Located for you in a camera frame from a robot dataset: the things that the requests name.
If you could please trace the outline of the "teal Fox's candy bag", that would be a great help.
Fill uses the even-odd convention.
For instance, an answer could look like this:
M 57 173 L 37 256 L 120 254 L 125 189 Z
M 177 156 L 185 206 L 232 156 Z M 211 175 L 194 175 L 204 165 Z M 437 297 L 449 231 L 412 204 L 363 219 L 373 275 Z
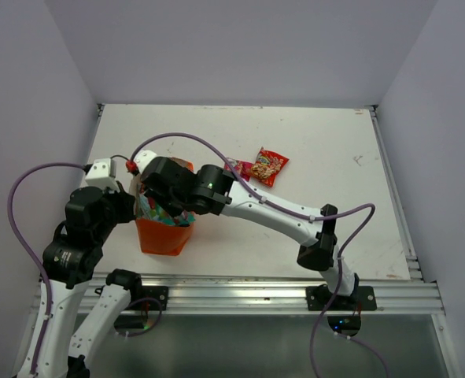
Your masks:
M 171 216 L 154 199 L 145 195 L 139 195 L 137 198 L 136 217 L 176 227 L 187 227 L 195 222 L 192 213 L 183 211 L 178 216 Z

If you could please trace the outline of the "orange paper bag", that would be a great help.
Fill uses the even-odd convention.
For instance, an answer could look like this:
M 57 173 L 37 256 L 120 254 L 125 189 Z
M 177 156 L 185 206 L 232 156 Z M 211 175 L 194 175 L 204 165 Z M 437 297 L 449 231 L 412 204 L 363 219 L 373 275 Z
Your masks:
M 144 195 L 144 191 L 145 188 L 141 182 L 141 174 L 133 176 L 129 193 L 135 197 L 135 216 L 137 198 L 139 195 Z M 194 231 L 194 223 L 187 227 L 176 227 L 137 217 L 135 218 L 135 225 L 137 227 L 140 249 L 144 254 L 178 256 Z

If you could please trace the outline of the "red nuts snack packet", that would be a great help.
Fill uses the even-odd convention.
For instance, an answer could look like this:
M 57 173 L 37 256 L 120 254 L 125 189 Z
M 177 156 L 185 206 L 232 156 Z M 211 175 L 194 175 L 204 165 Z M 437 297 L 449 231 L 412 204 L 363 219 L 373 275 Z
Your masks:
M 246 174 L 263 185 L 273 188 L 277 175 L 289 161 L 289 158 L 261 147 L 255 162 L 246 169 Z

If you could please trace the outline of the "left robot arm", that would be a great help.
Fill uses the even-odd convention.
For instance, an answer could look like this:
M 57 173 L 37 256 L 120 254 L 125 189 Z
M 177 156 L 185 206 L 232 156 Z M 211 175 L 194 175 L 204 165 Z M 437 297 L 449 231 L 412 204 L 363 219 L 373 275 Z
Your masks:
M 119 224 L 134 220 L 134 196 L 123 189 L 82 187 L 65 206 L 65 220 L 38 258 L 26 241 L 24 249 L 42 278 L 39 311 L 19 377 L 64 377 L 68 345 L 79 304 L 103 256 L 102 247 Z

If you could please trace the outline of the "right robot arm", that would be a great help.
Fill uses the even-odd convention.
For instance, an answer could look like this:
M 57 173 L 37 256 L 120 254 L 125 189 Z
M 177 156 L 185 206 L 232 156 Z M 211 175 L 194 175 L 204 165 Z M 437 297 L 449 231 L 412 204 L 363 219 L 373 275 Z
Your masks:
M 333 304 L 348 309 L 359 299 L 359 278 L 342 261 L 335 234 L 335 206 L 309 208 L 254 187 L 231 171 L 204 165 L 197 172 L 153 152 L 135 159 L 144 186 L 170 216 L 183 212 L 235 217 L 279 232 L 299 245 L 297 263 L 327 282 Z

